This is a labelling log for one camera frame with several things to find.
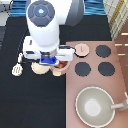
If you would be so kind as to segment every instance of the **black cable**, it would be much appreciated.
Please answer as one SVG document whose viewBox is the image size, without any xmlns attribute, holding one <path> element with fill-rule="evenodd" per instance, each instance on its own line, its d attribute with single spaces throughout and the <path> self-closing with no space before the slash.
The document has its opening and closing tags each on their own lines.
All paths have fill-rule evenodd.
<svg viewBox="0 0 128 128">
<path fill-rule="evenodd" d="M 4 6 L 4 9 L 5 9 L 4 11 L 6 11 L 7 14 L 8 14 L 8 16 L 10 16 L 8 10 L 7 10 L 6 7 L 5 7 L 5 4 L 3 4 L 1 1 L 0 1 L 0 3 Z"/>
<path fill-rule="evenodd" d="M 13 0 L 11 0 L 10 4 L 9 4 L 9 10 L 11 10 L 11 4 L 12 4 Z"/>
<path fill-rule="evenodd" d="M 27 28 L 27 30 L 24 32 L 24 34 L 23 34 L 23 36 L 22 36 L 22 38 L 21 38 L 21 40 L 20 40 L 20 43 L 19 43 L 19 46 L 18 46 L 18 49 L 17 49 L 17 53 L 16 53 L 16 61 L 17 61 L 17 59 L 18 59 L 18 57 L 19 57 L 19 50 L 20 50 L 21 44 L 23 44 L 23 41 L 24 41 L 24 38 L 25 38 L 27 32 L 28 32 L 28 28 Z"/>
</svg>

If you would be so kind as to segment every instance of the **table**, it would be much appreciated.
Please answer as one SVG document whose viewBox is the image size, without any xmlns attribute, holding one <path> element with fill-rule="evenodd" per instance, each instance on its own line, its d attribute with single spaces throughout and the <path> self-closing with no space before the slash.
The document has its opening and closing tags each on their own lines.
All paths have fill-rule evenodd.
<svg viewBox="0 0 128 128">
<path fill-rule="evenodd" d="M 78 93 L 86 87 L 96 86 L 106 90 L 113 98 L 114 103 L 120 103 L 126 99 L 124 92 L 126 87 L 121 71 L 119 58 L 114 41 L 76 41 L 66 44 L 75 47 L 79 43 L 85 43 L 90 48 L 90 53 L 85 58 L 79 58 L 74 55 L 69 70 L 66 74 L 66 128 L 90 128 L 84 124 L 78 117 L 75 110 L 75 100 Z M 111 48 L 111 55 L 102 58 L 95 50 L 99 45 L 106 45 Z M 88 76 L 78 76 L 75 73 L 75 65 L 78 62 L 86 62 L 90 65 L 91 71 Z M 101 62 L 110 62 L 115 67 L 115 73 L 112 76 L 103 76 L 98 71 L 98 65 Z M 105 128 L 126 128 L 128 127 L 128 110 L 116 111 L 113 121 Z"/>
<path fill-rule="evenodd" d="M 11 74 L 26 29 L 25 17 L 8 18 L 0 51 L 0 128 L 66 128 L 65 75 L 35 75 L 30 63 L 23 65 L 21 77 Z M 85 16 L 75 27 L 60 26 L 60 40 L 111 40 L 107 16 Z"/>
</svg>

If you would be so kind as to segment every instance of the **black mat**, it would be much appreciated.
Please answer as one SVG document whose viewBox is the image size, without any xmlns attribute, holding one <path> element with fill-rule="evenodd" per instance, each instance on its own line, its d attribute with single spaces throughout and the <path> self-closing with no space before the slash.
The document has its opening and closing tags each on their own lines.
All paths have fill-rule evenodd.
<svg viewBox="0 0 128 128">
<path fill-rule="evenodd" d="M 91 71 L 91 68 L 86 62 L 79 62 L 75 66 L 75 72 L 78 76 L 88 76 Z"/>
<path fill-rule="evenodd" d="M 6 27 L 0 51 L 0 128 L 66 128 L 65 75 L 36 75 L 28 63 L 23 65 L 22 76 L 12 76 L 17 48 L 27 29 L 26 19 L 10 17 Z M 60 40 L 60 44 L 72 40 L 111 40 L 107 18 L 88 16 L 74 28 L 61 26 Z"/>
<path fill-rule="evenodd" d="M 111 55 L 111 49 L 106 45 L 99 45 L 96 48 L 96 54 L 100 57 L 106 58 Z"/>
<path fill-rule="evenodd" d="M 115 73 L 114 66 L 109 62 L 100 63 L 98 70 L 103 76 L 112 76 Z"/>
</svg>

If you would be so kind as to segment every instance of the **small white object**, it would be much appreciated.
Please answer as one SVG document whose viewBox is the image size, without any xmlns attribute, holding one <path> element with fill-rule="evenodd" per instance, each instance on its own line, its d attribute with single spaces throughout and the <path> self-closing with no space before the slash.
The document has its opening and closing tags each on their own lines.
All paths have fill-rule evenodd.
<svg viewBox="0 0 128 128">
<path fill-rule="evenodd" d="M 121 33 L 122 36 L 128 36 L 128 33 Z"/>
<path fill-rule="evenodd" d="M 12 74 L 14 76 L 20 76 L 22 74 L 23 68 L 20 64 L 16 64 L 12 69 Z"/>
<path fill-rule="evenodd" d="M 128 94 L 127 94 L 127 92 L 125 92 L 125 93 L 124 93 L 124 95 L 125 95 L 125 96 L 126 96 L 126 98 L 128 99 Z"/>
<path fill-rule="evenodd" d="M 20 54 L 19 54 L 19 57 L 18 57 L 18 63 L 21 63 L 21 62 L 22 62 L 22 58 L 23 58 L 23 54 L 20 53 Z"/>
<path fill-rule="evenodd" d="M 85 111 L 89 116 L 97 116 L 101 111 L 101 107 L 96 100 L 91 99 L 86 102 Z"/>
</svg>

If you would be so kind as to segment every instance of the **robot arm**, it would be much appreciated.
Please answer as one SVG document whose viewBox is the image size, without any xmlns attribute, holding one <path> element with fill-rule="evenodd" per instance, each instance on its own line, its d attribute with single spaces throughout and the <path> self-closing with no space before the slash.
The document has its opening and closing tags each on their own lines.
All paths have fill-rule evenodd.
<svg viewBox="0 0 128 128">
<path fill-rule="evenodd" d="M 26 19 L 30 36 L 23 43 L 25 58 L 40 59 L 40 64 L 47 65 L 57 65 L 59 60 L 72 61 L 75 50 L 59 47 L 59 25 L 76 25 L 83 13 L 83 0 L 28 1 Z"/>
</svg>

